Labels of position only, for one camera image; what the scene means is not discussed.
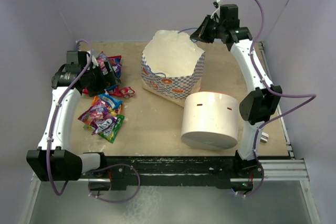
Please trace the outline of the red small snack packet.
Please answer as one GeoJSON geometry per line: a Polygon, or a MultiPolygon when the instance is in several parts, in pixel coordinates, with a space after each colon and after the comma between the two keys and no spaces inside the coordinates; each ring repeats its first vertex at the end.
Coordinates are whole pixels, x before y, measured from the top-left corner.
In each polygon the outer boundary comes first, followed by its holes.
{"type": "Polygon", "coordinates": [[[108,94],[118,98],[130,98],[135,95],[135,91],[131,87],[119,88],[115,87],[108,91],[108,94]]]}

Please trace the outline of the red berry candy packet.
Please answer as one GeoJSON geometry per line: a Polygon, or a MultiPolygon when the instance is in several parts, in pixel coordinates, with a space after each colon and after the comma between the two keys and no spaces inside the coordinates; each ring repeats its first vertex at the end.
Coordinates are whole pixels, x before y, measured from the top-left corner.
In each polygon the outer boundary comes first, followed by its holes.
{"type": "Polygon", "coordinates": [[[93,105],[80,115],[78,120],[92,129],[92,135],[101,133],[105,136],[112,134],[113,128],[118,122],[117,115],[110,112],[104,105],[93,105]]]}

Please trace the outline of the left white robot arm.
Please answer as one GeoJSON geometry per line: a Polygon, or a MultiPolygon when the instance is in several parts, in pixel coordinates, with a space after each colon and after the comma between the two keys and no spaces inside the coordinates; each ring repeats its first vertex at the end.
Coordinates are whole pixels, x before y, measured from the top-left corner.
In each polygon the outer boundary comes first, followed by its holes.
{"type": "Polygon", "coordinates": [[[71,127],[83,90],[91,97],[100,95],[119,84],[120,79],[108,58],[68,51],[66,59],[51,80],[52,104],[43,136],[37,149],[28,151],[26,156],[27,163],[44,182],[78,180],[88,171],[102,178],[108,172],[102,153],[70,152],[71,127]]]}

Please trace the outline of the green spring tea candy packet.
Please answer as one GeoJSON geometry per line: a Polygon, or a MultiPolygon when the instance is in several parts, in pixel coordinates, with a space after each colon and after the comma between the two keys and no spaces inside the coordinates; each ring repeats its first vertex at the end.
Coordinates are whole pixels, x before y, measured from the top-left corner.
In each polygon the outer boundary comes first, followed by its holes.
{"type": "Polygon", "coordinates": [[[89,125],[84,125],[84,129],[92,130],[91,135],[98,134],[103,139],[113,143],[121,125],[124,121],[124,115],[108,114],[101,120],[93,120],[89,125]]]}

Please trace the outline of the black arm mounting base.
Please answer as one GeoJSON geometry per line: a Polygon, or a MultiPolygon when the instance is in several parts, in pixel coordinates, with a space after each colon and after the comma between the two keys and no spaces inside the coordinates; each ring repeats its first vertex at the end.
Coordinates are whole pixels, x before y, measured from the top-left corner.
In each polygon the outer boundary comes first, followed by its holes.
{"type": "Polygon", "coordinates": [[[85,172],[82,179],[109,182],[112,190],[127,186],[210,186],[218,189],[251,189],[262,178],[256,162],[242,166],[233,156],[105,156],[99,172],[85,172]]]}

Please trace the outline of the blue checkered paper bag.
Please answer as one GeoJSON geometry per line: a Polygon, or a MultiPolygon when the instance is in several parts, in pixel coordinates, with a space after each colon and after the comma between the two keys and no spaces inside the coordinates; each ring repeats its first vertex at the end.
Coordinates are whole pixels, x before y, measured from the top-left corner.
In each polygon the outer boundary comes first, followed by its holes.
{"type": "Polygon", "coordinates": [[[183,107],[201,88],[204,63],[205,51],[187,33],[159,30],[142,52],[142,87],[183,107]]]}

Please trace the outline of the pink snack packet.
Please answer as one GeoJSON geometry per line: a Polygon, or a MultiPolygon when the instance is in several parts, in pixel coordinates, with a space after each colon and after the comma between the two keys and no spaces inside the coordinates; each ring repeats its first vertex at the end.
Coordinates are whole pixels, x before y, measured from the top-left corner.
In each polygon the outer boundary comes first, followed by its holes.
{"type": "Polygon", "coordinates": [[[85,94],[87,94],[88,95],[88,92],[87,92],[87,89],[84,87],[84,89],[83,89],[83,93],[85,93],[85,94]]]}

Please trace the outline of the purple snack packet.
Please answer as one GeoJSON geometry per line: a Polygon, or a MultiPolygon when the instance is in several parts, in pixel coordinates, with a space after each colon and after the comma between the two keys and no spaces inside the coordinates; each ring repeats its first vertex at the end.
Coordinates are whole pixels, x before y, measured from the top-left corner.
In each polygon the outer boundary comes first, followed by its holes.
{"type": "Polygon", "coordinates": [[[102,70],[102,73],[105,75],[107,74],[107,68],[105,67],[104,62],[108,61],[111,68],[113,69],[114,73],[117,75],[117,77],[121,77],[121,68],[122,68],[122,64],[121,64],[121,59],[122,56],[118,55],[118,56],[107,56],[103,51],[101,53],[99,53],[99,55],[97,56],[97,62],[102,70]]]}

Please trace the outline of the blue small snack packet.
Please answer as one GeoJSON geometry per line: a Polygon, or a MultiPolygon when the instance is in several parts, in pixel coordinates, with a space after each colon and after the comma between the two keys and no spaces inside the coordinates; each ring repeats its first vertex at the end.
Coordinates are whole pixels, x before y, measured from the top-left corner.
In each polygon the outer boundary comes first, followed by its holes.
{"type": "Polygon", "coordinates": [[[108,94],[100,94],[98,95],[98,98],[104,102],[106,102],[113,110],[119,108],[122,105],[122,101],[117,99],[117,98],[113,98],[112,96],[108,95],[108,94]]]}

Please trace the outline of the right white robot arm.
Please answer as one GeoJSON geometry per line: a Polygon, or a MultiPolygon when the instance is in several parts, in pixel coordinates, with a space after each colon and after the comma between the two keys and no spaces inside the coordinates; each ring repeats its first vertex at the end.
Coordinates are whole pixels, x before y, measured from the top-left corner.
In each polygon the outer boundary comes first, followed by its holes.
{"type": "Polygon", "coordinates": [[[246,177],[259,167],[258,146],[263,127],[275,113],[280,100],[274,93],[281,93],[282,88],[274,85],[263,70],[249,29],[240,26],[238,6],[218,4],[216,7],[214,14],[207,15],[190,38],[204,43],[221,40],[243,73],[248,94],[239,104],[244,128],[240,146],[235,153],[233,170],[238,177],[246,177]]]}

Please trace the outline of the orange fruit candy packet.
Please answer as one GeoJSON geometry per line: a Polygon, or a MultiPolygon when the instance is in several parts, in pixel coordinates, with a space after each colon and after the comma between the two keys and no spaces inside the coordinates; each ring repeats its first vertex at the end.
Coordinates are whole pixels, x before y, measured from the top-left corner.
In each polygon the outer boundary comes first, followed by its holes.
{"type": "Polygon", "coordinates": [[[121,114],[121,110],[123,107],[123,105],[121,105],[119,108],[113,110],[106,102],[100,100],[98,96],[94,96],[94,99],[91,105],[97,106],[102,112],[110,112],[114,116],[117,114],[121,114]]]}

